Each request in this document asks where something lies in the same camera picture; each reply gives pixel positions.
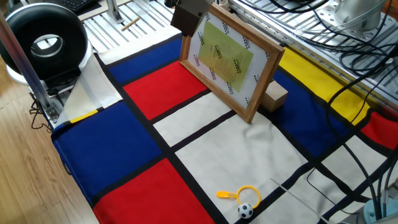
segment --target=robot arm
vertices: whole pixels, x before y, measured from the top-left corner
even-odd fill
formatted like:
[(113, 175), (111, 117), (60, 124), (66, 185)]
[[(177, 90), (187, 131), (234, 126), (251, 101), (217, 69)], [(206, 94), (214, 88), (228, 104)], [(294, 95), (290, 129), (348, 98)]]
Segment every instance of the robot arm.
[(171, 25), (183, 35), (192, 37), (213, 0), (165, 0), (167, 7), (175, 7)]

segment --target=red square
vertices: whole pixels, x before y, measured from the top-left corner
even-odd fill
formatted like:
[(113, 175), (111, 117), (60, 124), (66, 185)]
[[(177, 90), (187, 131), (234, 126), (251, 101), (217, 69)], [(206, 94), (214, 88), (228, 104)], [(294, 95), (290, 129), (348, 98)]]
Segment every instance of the red square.
[(105, 195), (93, 210), (101, 224), (214, 223), (167, 159)]
[(174, 62), (123, 88), (148, 120), (206, 90), (206, 86), (180, 62)]
[(362, 129), (362, 132), (389, 149), (395, 149), (398, 144), (398, 123), (390, 121), (377, 112), (371, 114), (369, 123)]

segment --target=yellow paper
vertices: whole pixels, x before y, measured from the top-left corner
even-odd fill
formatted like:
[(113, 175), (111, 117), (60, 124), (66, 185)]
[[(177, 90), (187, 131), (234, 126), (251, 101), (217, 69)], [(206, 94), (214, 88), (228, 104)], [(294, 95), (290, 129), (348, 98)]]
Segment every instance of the yellow paper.
[(206, 21), (199, 61), (237, 92), (241, 91), (252, 58), (252, 52)]

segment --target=wooden floor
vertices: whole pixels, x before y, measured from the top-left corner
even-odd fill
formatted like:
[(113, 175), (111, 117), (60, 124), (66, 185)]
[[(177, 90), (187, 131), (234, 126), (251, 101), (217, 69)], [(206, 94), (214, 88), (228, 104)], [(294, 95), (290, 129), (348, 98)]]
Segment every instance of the wooden floor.
[(4, 66), (0, 58), (0, 223), (98, 223), (50, 134), (30, 128), (32, 98)]

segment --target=wooden stick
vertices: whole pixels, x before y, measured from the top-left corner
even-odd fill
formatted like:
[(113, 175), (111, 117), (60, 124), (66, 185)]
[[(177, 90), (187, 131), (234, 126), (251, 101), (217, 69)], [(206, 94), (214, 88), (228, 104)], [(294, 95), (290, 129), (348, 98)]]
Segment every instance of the wooden stick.
[(129, 28), (131, 25), (133, 25), (134, 23), (136, 23), (139, 20), (139, 17), (135, 18), (133, 21), (129, 22), (129, 24), (125, 25), (122, 28), (122, 31), (125, 31), (127, 28)]

